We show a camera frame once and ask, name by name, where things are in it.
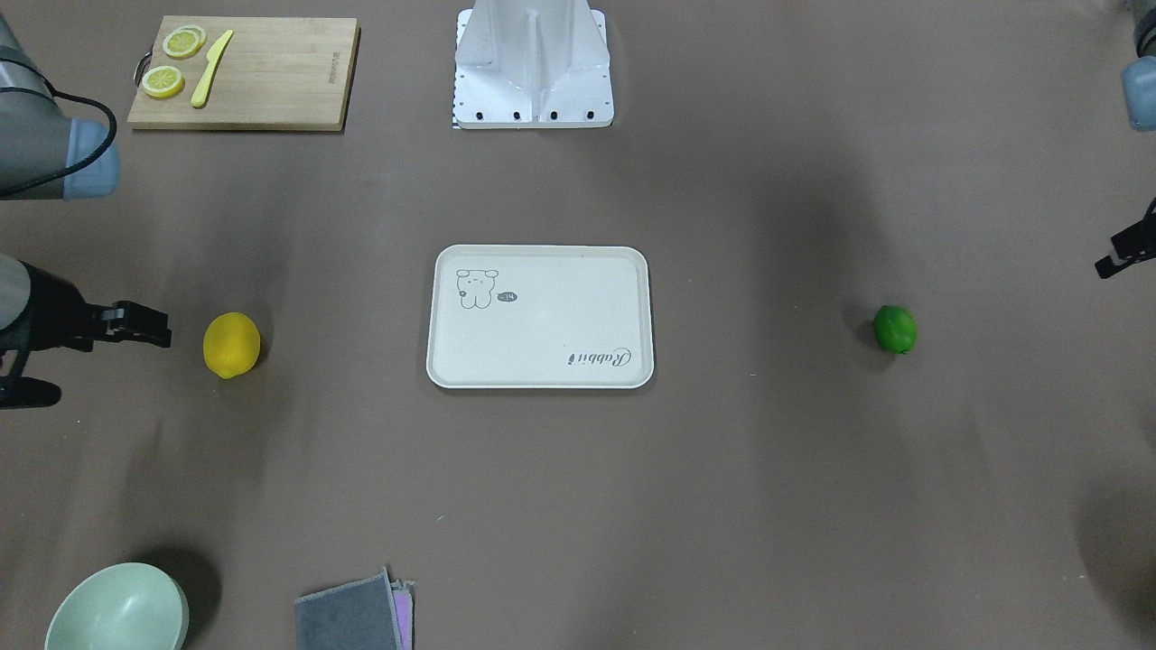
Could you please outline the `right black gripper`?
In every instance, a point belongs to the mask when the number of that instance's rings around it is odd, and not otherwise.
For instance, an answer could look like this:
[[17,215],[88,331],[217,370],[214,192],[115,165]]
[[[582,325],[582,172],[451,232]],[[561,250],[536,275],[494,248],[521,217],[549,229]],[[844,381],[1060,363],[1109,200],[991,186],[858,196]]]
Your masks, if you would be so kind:
[[89,305],[75,285],[21,260],[3,260],[1,285],[3,353],[92,350],[94,341],[171,346],[168,313],[135,302]]

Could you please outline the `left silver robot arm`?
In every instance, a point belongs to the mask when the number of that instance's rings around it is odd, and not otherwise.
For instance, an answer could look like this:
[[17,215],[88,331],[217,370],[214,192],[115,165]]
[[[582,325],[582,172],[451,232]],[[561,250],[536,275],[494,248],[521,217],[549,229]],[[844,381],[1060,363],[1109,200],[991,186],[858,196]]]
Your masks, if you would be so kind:
[[[1131,1],[1133,45],[1136,59],[1122,69],[1122,97],[1131,127],[1138,132],[1155,130],[1155,3]],[[1155,202],[1143,217],[1111,237],[1112,251],[1095,263],[1098,276],[1106,280],[1155,256]]]

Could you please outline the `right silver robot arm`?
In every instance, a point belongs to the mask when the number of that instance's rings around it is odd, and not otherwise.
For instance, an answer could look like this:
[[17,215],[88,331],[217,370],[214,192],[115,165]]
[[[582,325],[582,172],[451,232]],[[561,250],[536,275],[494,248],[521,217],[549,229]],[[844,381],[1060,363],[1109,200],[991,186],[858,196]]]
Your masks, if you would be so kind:
[[[111,195],[121,164],[116,117],[98,99],[58,90],[1,25],[3,200],[87,200]],[[96,341],[171,346],[168,316],[128,301],[87,303],[74,285],[3,254],[3,330],[29,325],[29,349],[91,350]]]

